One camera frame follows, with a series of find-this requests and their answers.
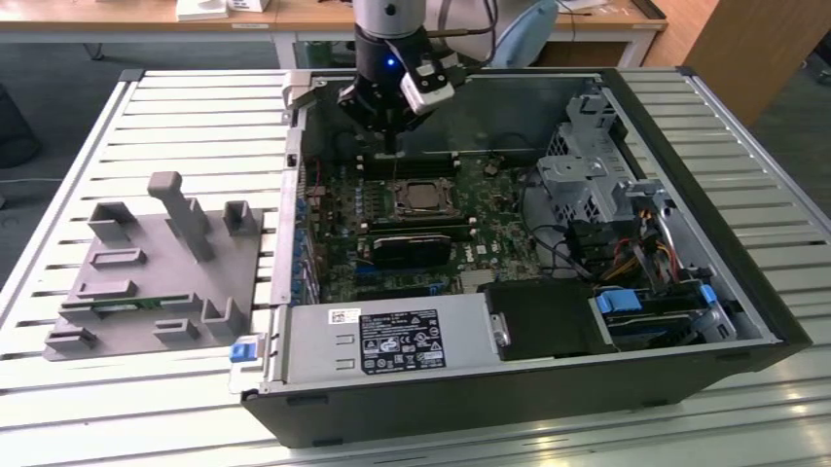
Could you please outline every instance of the metal rack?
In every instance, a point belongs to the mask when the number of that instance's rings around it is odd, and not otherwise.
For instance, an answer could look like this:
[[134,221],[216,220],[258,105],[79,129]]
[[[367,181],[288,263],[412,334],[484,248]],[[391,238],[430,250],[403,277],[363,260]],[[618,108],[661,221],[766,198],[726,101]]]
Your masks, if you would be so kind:
[[[148,72],[140,81],[119,83],[0,294],[4,462],[698,466],[827,460],[829,220],[697,77],[674,69],[623,76],[801,318],[811,349],[677,406],[300,451],[279,445],[228,393],[226,348],[47,362],[43,339],[92,237],[83,220],[106,198],[126,199],[134,212],[162,212],[142,194],[160,164],[191,175],[183,191],[199,195],[207,208],[247,199],[267,211],[252,331],[270,324],[287,132],[283,72]],[[655,175],[634,138],[631,147]],[[38,448],[47,444],[50,449]]]

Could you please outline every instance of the motherboard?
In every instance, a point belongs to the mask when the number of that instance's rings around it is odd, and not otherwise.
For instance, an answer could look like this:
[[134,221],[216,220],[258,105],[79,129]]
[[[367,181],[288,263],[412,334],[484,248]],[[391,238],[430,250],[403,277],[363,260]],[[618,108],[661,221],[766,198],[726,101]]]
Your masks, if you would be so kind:
[[380,176],[360,164],[310,171],[322,302],[474,293],[546,273],[519,214],[526,168],[488,154],[448,161],[392,162]]

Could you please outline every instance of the wooden desk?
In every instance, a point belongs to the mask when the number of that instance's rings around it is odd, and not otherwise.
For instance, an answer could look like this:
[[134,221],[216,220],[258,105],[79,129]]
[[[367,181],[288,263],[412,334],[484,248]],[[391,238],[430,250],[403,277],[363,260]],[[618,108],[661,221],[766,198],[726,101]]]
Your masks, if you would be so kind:
[[271,41],[278,0],[263,13],[176,21],[175,0],[0,0],[0,42]]
[[687,65],[749,126],[831,27],[830,0],[654,0],[671,21],[645,61]]
[[[609,63],[625,67],[641,66],[655,35],[666,29],[665,19],[649,19],[630,0],[611,0],[607,7],[583,10],[593,16],[559,15],[550,42],[597,43],[587,47],[595,52],[601,44],[621,44],[619,60]],[[280,67],[296,68],[295,44],[306,41],[354,40],[352,8],[334,0],[279,0],[274,34]],[[581,57],[581,52],[569,54]],[[594,65],[598,63],[546,63]]]

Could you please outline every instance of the power supply label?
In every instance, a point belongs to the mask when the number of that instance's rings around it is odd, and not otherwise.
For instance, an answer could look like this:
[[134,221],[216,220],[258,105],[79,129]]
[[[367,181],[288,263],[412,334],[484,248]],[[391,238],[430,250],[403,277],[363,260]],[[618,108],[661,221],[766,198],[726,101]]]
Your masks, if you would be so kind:
[[435,309],[362,315],[362,370],[367,375],[446,366]]

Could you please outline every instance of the barcode sticker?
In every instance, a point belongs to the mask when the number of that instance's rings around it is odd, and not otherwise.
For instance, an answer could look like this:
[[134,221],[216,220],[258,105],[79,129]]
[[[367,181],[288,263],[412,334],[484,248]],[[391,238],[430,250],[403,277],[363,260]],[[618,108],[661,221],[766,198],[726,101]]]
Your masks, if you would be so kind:
[[358,323],[360,317],[360,308],[334,308],[328,311],[328,324]]

